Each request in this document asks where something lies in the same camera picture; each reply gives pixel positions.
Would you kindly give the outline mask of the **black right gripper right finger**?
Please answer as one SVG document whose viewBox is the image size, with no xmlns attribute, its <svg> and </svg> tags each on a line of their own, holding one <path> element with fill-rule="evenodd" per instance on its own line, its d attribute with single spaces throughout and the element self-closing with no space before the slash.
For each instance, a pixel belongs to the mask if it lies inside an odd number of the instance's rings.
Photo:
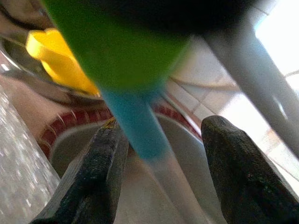
<svg viewBox="0 0 299 224">
<path fill-rule="evenodd" d="M 227 223 L 298 223 L 298 196 L 246 132 L 212 115 L 202 120 L 201 133 Z"/>
</svg>

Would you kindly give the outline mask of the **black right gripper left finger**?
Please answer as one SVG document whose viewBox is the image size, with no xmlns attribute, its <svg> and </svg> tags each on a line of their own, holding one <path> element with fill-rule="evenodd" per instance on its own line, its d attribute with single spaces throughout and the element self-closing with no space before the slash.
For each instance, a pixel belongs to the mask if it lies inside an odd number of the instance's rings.
<svg viewBox="0 0 299 224">
<path fill-rule="evenodd" d="M 112 224 L 115 221 L 129 142 L 109 119 L 69 164 L 33 224 Z"/>
</svg>

